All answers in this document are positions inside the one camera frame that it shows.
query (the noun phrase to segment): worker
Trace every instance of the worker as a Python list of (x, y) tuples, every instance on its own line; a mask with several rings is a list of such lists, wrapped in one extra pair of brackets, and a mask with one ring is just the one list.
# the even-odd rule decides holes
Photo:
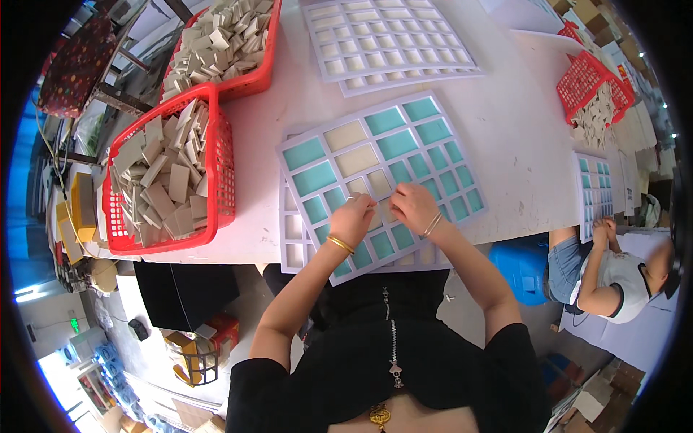
[(601, 316), (615, 324), (635, 319), (658, 293), (671, 298), (678, 284), (667, 285), (674, 245), (664, 239), (642, 260), (621, 251), (611, 217), (594, 222), (592, 242), (580, 244), (577, 227), (549, 232), (549, 291), (553, 301), (573, 314)]
[[(389, 209), (453, 264), (484, 313), (486, 347), (436, 319), (448, 270), (365, 274), (325, 288), (364, 240), (376, 205), (349, 197), (329, 238), (267, 307), (249, 359), (231, 370), (226, 431), (542, 432), (551, 407), (518, 302), (425, 187), (399, 184)], [(278, 268), (264, 270), (270, 285)], [(290, 374), (292, 338), (323, 291), (329, 327)]]

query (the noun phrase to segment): zipper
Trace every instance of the zipper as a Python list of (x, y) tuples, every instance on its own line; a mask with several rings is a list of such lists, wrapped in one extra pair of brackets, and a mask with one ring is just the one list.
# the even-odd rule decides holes
[(392, 359), (390, 360), (390, 364), (392, 364), (392, 367), (390, 367), (390, 374), (394, 376), (394, 387), (397, 389), (400, 389), (401, 387), (404, 386), (402, 383), (402, 379), (399, 377), (400, 374), (402, 373), (402, 368), (397, 365), (397, 325), (394, 323), (393, 319), (389, 318), (389, 299), (387, 298), (389, 296), (389, 292), (387, 291), (387, 287), (383, 287), (383, 301), (385, 302), (385, 320), (389, 320), (390, 324), (392, 325)]

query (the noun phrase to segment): denim shorts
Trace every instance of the denim shorts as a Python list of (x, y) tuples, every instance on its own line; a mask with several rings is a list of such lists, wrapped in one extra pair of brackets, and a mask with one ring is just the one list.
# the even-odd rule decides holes
[(581, 244), (577, 236), (573, 236), (549, 250), (549, 292), (552, 301), (570, 302), (570, 295), (581, 277), (582, 263), (591, 249), (591, 241)]

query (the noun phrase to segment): polka dot fabric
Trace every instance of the polka dot fabric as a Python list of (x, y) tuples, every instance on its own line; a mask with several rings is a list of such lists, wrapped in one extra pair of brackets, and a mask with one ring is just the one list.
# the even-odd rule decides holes
[(51, 116), (78, 118), (115, 49), (111, 19), (94, 15), (58, 51), (41, 86), (39, 109)]

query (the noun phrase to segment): stool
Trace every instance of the stool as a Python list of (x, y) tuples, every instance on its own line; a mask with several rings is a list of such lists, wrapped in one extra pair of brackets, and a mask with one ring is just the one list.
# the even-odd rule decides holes
[(495, 242), (489, 260), (510, 285), (518, 302), (536, 306), (549, 299), (545, 295), (547, 281), (548, 235), (525, 236)]

